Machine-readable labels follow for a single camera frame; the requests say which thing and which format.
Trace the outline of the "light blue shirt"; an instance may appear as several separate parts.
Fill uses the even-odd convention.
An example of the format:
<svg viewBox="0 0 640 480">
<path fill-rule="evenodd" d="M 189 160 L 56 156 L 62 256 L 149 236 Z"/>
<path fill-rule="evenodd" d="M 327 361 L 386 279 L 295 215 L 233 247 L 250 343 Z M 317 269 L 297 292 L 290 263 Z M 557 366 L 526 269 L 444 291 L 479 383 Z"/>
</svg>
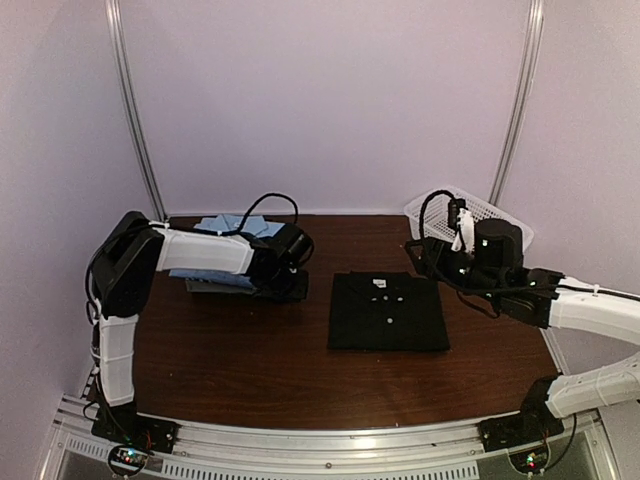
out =
<svg viewBox="0 0 640 480">
<path fill-rule="evenodd" d="M 203 218 L 195 225 L 195 228 L 200 230 L 227 232 L 236 230 L 240 225 L 241 220 L 242 216 L 240 215 L 222 214 L 215 217 Z M 263 216 L 250 216 L 246 220 L 242 231 L 252 234 L 257 238 L 265 238 L 275 235 L 283 226 L 284 224 L 282 222 L 268 221 Z M 222 271 L 173 269 L 169 272 L 169 275 L 174 278 L 182 278 L 185 280 L 217 283 L 244 289 L 253 288 L 248 277 Z"/>
</svg>

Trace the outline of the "black long sleeve shirt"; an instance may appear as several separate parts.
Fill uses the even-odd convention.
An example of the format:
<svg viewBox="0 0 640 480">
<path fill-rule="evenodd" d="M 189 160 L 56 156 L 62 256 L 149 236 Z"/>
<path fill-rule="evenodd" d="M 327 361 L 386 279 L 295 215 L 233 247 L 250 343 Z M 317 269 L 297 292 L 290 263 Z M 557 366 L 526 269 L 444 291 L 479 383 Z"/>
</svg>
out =
<svg viewBox="0 0 640 480">
<path fill-rule="evenodd" d="M 333 277 L 327 347 L 349 351 L 450 349 L 438 284 L 407 272 Z"/>
</svg>

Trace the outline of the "grey shirt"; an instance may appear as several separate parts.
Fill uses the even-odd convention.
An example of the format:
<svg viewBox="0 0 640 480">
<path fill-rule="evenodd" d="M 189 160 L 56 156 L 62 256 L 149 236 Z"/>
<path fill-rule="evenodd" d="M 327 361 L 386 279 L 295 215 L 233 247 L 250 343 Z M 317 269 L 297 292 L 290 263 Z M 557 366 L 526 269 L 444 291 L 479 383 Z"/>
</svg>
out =
<svg viewBox="0 0 640 480">
<path fill-rule="evenodd" d="M 254 287 L 228 285 L 216 282 L 201 281 L 197 279 L 187 279 L 185 281 L 185 284 L 186 290 L 190 293 L 253 295 L 256 292 L 256 289 Z"/>
</svg>

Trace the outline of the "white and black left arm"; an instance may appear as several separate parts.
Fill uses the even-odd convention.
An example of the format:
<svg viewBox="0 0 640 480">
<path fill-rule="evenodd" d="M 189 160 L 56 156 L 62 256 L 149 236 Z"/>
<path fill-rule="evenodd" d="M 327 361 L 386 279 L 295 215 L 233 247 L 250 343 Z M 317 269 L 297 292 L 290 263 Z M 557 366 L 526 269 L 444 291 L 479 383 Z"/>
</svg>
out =
<svg viewBox="0 0 640 480">
<path fill-rule="evenodd" d="M 266 237 L 242 230 L 173 228 L 127 212 L 89 260 L 84 280 L 94 330 L 92 354 L 106 429 L 123 444 L 144 433 L 133 385 L 134 338 L 156 273 L 175 269 L 244 277 L 269 298 L 299 301 L 308 290 L 304 265 L 315 250 L 295 223 Z"/>
</svg>

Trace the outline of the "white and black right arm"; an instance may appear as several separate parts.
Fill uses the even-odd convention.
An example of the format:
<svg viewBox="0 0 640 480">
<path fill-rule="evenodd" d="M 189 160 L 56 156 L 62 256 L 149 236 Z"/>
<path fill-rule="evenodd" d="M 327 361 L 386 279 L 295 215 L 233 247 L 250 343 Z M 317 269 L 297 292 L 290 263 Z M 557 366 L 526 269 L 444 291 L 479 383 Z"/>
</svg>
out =
<svg viewBox="0 0 640 480">
<path fill-rule="evenodd" d="M 505 315 L 539 329 L 573 329 L 639 342 L 639 298 L 561 272 L 526 268 L 521 229 L 503 219 L 462 221 L 453 241 L 421 233 L 404 248 L 417 273 L 462 296 L 487 301 L 490 316 Z M 551 424 L 584 410 L 639 397 L 639 357 L 545 381 L 539 403 L 513 419 L 519 440 L 535 440 Z"/>
</svg>

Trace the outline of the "white plastic mesh basket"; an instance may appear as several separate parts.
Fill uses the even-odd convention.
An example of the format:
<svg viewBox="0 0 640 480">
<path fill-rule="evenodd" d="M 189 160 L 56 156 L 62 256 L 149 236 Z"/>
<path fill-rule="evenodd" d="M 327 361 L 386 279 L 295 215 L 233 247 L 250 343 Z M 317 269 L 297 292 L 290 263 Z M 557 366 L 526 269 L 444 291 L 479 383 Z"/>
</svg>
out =
<svg viewBox="0 0 640 480">
<path fill-rule="evenodd" d="M 457 187 L 444 186 L 443 189 L 451 192 L 456 198 L 464 199 L 466 201 L 467 209 L 471 211 L 476 222 L 486 218 L 500 218 L 506 220 L 509 223 L 518 226 L 522 230 L 523 251 L 526 251 L 532 244 L 534 240 L 534 232 L 525 223 L 517 220 L 515 217 L 487 201 Z M 411 238 L 413 240 L 420 239 L 419 220 L 421 206 L 430 193 L 433 193 L 433 190 L 411 200 L 404 206 L 403 212 L 408 218 Z M 424 233 L 426 236 L 435 237 L 448 242 L 453 241 L 453 230 L 451 230 L 447 224 L 448 202 L 449 198 L 446 195 L 442 195 L 437 196 L 428 204 L 424 214 Z"/>
</svg>

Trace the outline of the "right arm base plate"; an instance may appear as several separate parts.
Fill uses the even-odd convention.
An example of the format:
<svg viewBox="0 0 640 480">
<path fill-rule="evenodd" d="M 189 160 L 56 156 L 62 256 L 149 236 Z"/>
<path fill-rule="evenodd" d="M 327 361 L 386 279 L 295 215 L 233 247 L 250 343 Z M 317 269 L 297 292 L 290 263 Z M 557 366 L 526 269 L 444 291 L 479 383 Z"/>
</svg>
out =
<svg viewBox="0 0 640 480">
<path fill-rule="evenodd" d="M 564 432 L 555 417 L 516 413 L 483 420 L 478 431 L 486 453 L 505 450 L 516 472 L 533 476 L 550 464 L 549 440 Z"/>
</svg>

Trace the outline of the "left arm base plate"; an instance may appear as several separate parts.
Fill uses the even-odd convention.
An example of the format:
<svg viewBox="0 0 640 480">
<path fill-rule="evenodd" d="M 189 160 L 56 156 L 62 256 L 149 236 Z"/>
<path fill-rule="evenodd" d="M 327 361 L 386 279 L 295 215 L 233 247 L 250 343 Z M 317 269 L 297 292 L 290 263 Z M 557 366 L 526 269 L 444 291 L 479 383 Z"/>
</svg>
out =
<svg viewBox="0 0 640 480">
<path fill-rule="evenodd" d="M 173 452 L 178 424 L 137 415 L 127 432 L 116 425 L 106 413 L 98 413 L 91 433 L 112 443 L 106 463 L 118 476 L 131 477 L 141 473 L 159 453 Z"/>
</svg>

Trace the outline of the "aluminium front rail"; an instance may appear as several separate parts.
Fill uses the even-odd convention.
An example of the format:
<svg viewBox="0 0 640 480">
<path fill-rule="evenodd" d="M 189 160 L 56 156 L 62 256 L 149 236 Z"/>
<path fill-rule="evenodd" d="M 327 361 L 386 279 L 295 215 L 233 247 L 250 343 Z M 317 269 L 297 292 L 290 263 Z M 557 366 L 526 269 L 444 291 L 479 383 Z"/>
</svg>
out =
<svg viewBox="0 0 640 480">
<path fill-rule="evenodd" d="M 618 479 L 600 416 L 569 418 L 565 432 L 488 451 L 476 419 L 363 430 L 277 430 L 181 421 L 170 453 L 154 453 L 138 479 L 529 479 L 522 461 L 540 452 L 542 479 Z"/>
</svg>

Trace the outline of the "left aluminium corner post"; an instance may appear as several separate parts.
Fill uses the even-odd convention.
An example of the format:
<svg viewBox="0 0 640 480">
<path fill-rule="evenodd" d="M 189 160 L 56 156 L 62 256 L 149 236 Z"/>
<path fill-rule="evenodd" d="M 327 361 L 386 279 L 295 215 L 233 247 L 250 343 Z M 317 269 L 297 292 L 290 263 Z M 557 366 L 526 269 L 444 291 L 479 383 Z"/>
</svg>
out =
<svg viewBox="0 0 640 480">
<path fill-rule="evenodd" d="M 127 55 L 121 5 L 117 0 L 106 0 L 104 5 L 115 60 L 116 74 L 125 112 L 125 120 L 129 129 L 134 153 L 141 171 L 143 184 L 151 202 L 154 217 L 158 220 L 166 220 L 168 215 L 150 159 L 148 145 L 136 101 L 133 77 Z"/>
</svg>

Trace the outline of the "aluminium corner post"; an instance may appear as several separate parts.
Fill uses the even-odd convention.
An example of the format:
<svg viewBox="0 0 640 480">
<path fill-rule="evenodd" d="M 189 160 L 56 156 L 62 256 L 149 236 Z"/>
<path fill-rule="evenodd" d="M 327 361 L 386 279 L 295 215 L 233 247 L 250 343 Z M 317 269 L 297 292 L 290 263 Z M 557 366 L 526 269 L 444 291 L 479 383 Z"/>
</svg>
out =
<svg viewBox="0 0 640 480">
<path fill-rule="evenodd" d="M 129 129 L 134 153 L 141 171 L 143 184 L 151 202 L 154 217 L 158 220 L 166 220 L 168 215 L 150 159 L 148 145 L 136 101 L 133 77 L 127 55 L 121 5 L 117 0 L 106 0 L 104 5 L 115 60 L 116 74 L 125 112 L 125 120 Z"/>
<path fill-rule="evenodd" d="M 506 187 L 519 137 L 523 128 L 526 107 L 534 83 L 544 29 L 543 0 L 531 0 L 526 22 L 526 31 L 521 55 L 514 101 L 494 176 L 489 203 L 498 205 Z"/>
</svg>

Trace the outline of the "right aluminium corner post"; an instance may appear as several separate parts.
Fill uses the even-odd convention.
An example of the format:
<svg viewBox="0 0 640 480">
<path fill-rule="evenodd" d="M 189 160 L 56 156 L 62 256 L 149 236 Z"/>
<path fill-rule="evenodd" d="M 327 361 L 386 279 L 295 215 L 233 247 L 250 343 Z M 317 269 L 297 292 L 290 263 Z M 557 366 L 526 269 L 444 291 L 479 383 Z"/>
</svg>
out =
<svg viewBox="0 0 640 480">
<path fill-rule="evenodd" d="M 514 101 L 494 176 L 489 203 L 498 205 L 506 187 L 519 137 L 523 128 L 526 107 L 534 83 L 544 29 L 543 0 L 531 0 L 526 22 L 526 31 L 521 55 Z"/>
</svg>

